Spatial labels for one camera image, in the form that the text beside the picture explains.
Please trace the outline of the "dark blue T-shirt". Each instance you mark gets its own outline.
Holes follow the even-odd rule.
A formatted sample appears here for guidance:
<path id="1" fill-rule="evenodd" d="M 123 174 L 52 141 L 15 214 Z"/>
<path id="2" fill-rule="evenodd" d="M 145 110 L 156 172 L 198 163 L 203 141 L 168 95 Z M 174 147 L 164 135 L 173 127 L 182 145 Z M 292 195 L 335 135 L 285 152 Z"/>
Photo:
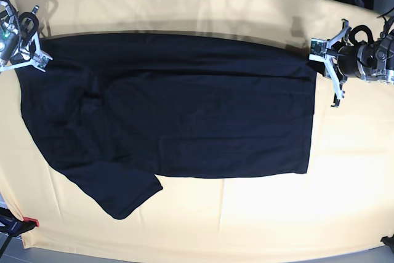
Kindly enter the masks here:
<path id="1" fill-rule="evenodd" d="M 304 174 L 316 73 L 276 47 L 200 36 L 45 40 L 16 71 L 25 125 L 49 166 L 124 219 L 159 176 Z"/>

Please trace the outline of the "yellow table cloth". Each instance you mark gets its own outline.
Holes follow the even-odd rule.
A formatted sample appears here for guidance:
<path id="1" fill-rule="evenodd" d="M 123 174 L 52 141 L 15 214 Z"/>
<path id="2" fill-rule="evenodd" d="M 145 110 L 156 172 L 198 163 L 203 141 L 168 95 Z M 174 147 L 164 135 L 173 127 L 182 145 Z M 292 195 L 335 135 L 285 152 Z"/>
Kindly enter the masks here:
<path id="1" fill-rule="evenodd" d="M 11 0 L 40 7 L 43 37 L 180 33 L 306 53 L 312 38 L 383 21 L 330 0 Z M 163 189 L 125 219 L 107 214 L 53 170 L 21 116 L 17 74 L 1 74 L 1 196 L 39 227 L 25 247 L 135 262 L 286 262 L 380 245 L 393 234 L 393 88 L 350 79 L 339 108 L 316 79 L 306 174 L 247 179 L 161 177 Z"/>

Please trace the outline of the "red black table clamp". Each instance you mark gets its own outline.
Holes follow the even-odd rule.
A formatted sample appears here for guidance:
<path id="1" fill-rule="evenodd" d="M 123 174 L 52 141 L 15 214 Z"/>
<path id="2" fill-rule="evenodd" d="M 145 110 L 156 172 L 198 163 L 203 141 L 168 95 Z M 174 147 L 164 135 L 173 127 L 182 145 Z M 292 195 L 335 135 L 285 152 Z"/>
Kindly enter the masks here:
<path id="1" fill-rule="evenodd" d="M 39 222 L 35 219 L 17 219 L 9 209 L 1 208 L 1 232 L 10 237 L 17 237 L 39 227 Z"/>

